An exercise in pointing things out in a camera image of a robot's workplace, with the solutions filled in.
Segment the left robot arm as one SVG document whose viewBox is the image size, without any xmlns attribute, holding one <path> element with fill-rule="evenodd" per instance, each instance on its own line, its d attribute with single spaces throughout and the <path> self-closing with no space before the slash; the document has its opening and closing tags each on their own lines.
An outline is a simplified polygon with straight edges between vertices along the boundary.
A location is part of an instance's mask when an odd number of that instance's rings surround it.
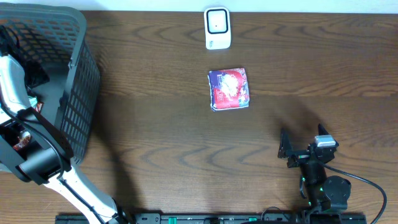
<svg viewBox="0 0 398 224">
<path fill-rule="evenodd" d="M 82 173 L 65 136 L 32 107 L 25 84 L 28 67 L 18 48 L 19 41 L 1 27 L 1 109 L 39 149 L 21 153 L 2 139 L 2 163 L 22 181 L 44 185 L 65 197 L 90 223 L 132 223 L 115 199 Z"/>
</svg>

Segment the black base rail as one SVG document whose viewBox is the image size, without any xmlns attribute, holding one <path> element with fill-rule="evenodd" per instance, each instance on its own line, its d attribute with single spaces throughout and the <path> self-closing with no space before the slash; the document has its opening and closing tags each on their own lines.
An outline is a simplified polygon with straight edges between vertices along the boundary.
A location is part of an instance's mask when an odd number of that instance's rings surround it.
<svg viewBox="0 0 398 224">
<path fill-rule="evenodd" d="M 158 213 L 138 213 L 133 220 L 137 224 L 240 224 L 254 223 L 303 223 L 299 216 L 272 211 L 264 215 L 161 215 Z M 310 216 L 310 223 L 366 224 L 364 215 L 317 215 Z"/>
</svg>

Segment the teal snack packet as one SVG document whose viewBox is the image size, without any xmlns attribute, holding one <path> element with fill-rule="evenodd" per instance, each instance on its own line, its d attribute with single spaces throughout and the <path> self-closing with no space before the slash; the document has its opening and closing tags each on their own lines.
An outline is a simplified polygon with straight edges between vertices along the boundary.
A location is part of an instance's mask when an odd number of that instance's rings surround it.
<svg viewBox="0 0 398 224">
<path fill-rule="evenodd" d="M 36 107 L 36 105 L 38 103 L 37 97 L 29 96 L 29 102 L 30 102 L 31 107 Z"/>
</svg>

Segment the grey plastic mesh basket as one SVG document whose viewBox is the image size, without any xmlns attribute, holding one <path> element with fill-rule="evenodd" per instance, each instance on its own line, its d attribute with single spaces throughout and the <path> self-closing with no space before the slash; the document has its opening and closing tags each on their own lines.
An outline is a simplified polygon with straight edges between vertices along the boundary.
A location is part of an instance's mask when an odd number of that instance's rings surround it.
<svg viewBox="0 0 398 224">
<path fill-rule="evenodd" d="M 43 66 L 48 83 L 34 88 L 42 114 L 68 138 L 83 161 L 101 74 L 85 42 L 86 19 L 70 7 L 1 3 L 1 25 L 20 43 L 24 58 Z"/>
</svg>

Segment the brown orange candy bar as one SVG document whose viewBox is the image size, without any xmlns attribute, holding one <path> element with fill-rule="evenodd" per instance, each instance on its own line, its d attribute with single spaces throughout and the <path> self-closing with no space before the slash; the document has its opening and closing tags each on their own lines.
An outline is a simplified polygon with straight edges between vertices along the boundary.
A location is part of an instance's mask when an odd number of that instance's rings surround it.
<svg viewBox="0 0 398 224">
<path fill-rule="evenodd" d="M 42 110 L 44 103 L 43 102 L 38 102 L 34 106 L 34 109 L 40 113 Z M 32 139 L 31 134 L 28 131 L 23 131 L 20 136 L 18 137 L 19 142 L 13 146 L 13 149 L 16 151 L 22 150 L 24 147 L 26 147 Z"/>
</svg>

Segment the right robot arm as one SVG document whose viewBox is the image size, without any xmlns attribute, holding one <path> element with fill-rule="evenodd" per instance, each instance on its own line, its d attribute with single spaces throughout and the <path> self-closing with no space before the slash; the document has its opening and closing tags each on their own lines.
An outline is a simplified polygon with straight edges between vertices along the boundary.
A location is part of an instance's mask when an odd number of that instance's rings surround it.
<svg viewBox="0 0 398 224">
<path fill-rule="evenodd" d="M 300 169 L 300 193 L 309 202 L 309 208 L 301 212 L 302 223 L 342 222 L 340 214 L 348 208 L 351 182 L 337 175 L 327 176 L 325 171 L 338 146 L 321 124 L 306 150 L 294 150 L 287 131 L 281 131 L 277 157 L 287 159 L 288 168 Z"/>
</svg>

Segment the purple red snack bag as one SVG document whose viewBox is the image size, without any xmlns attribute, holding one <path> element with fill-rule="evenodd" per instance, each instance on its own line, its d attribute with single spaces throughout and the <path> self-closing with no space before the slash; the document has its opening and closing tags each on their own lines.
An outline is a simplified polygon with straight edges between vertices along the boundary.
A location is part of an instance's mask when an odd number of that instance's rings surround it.
<svg viewBox="0 0 398 224">
<path fill-rule="evenodd" d="M 208 73 L 211 109 L 224 111 L 247 108 L 250 102 L 245 68 L 213 70 Z"/>
</svg>

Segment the white barcode scanner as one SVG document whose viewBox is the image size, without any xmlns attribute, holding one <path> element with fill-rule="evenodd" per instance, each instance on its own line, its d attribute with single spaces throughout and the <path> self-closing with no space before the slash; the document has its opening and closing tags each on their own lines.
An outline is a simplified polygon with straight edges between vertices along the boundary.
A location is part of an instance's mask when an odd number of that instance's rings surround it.
<svg viewBox="0 0 398 224">
<path fill-rule="evenodd" d="M 231 46 L 231 22 L 225 7 L 209 7 L 203 13 L 205 46 L 208 50 L 223 50 Z"/>
</svg>

